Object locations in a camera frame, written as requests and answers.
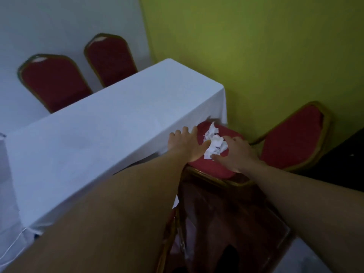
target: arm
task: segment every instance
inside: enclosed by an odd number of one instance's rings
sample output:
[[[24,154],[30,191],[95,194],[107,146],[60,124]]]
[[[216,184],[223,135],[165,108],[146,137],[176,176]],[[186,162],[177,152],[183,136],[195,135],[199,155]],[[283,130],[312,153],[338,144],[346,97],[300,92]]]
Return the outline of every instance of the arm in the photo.
[[[209,147],[170,134],[169,151],[99,185],[5,270],[10,272],[150,272],[184,165]]]
[[[225,137],[229,155],[212,156],[255,180],[283,218],[333,272],[360,272],[364,257],[364,193],[262,163],[248,142]]]

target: green wall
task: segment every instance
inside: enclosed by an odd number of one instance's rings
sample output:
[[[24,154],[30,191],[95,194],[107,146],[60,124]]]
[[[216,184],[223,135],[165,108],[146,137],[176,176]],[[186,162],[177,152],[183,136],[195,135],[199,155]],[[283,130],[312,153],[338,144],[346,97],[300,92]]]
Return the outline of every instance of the green wall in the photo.
[[[247,139],[311,100],[337,117],[332,145],[364,127],[364,0],[140,2],[155,61],[222,83]]]

